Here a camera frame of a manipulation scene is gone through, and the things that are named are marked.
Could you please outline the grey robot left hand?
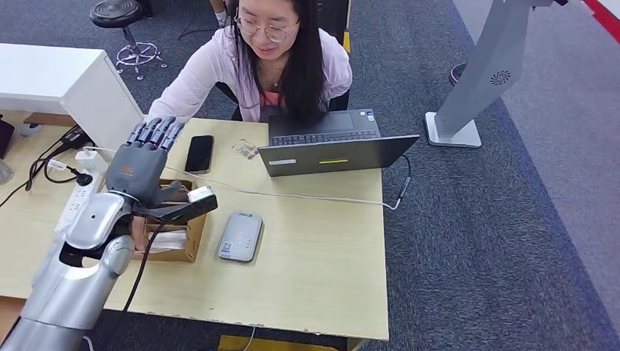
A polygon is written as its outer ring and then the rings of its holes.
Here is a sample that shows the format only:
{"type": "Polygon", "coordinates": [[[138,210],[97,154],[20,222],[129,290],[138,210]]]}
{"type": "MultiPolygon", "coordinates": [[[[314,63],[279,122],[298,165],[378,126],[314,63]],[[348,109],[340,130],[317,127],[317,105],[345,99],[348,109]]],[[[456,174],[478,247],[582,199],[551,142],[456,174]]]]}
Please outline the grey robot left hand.
{"type": "Polygon", "coordinates": [[[118,148],[107,170],[107,190],[133,199],[146,208],[168,201],[180,188],[180,183],[174,181],[162,188],[159,180],[167,155],[184,127],[184,122],[172,116],[137,124],[127,141],[118,148]]]}

